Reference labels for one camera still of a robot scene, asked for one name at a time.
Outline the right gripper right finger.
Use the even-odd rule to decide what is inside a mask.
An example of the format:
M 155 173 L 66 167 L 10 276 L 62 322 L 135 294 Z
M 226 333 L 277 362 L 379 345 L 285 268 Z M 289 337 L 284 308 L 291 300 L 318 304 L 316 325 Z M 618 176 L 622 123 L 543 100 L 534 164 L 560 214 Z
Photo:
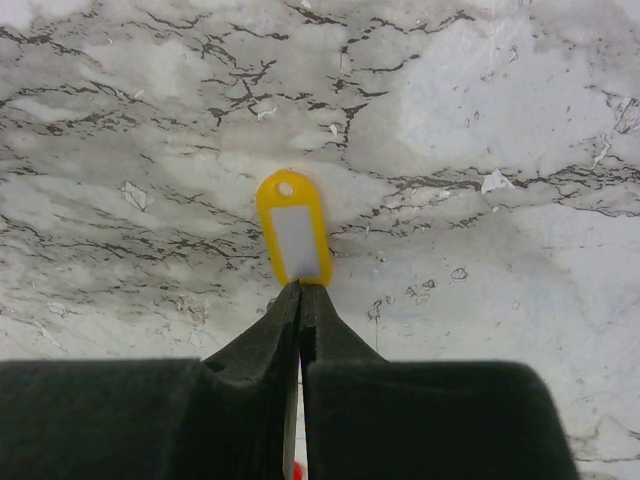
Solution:
M 391 362 L 338 315 L 325 288 L 301 295 L 312 479 L 575 479 L 553 399 L 529 366 Z

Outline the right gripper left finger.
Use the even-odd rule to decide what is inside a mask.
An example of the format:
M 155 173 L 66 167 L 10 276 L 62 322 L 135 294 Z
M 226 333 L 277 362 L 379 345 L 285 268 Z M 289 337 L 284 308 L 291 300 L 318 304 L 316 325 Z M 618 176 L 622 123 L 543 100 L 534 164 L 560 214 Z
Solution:
M 289 479 L 301 287 L 200 360 L 5 361 L 5 479 Z

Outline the yellow tag key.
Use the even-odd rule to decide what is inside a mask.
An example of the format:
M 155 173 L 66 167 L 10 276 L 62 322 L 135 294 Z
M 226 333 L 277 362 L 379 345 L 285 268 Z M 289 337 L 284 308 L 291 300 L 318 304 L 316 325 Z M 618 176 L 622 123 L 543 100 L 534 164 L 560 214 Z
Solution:
M 332 266 L 314 183 L 300 173 L 279 170 L 261 183 L 255 203 L 276 279 L 283 285 L 327 286 Z

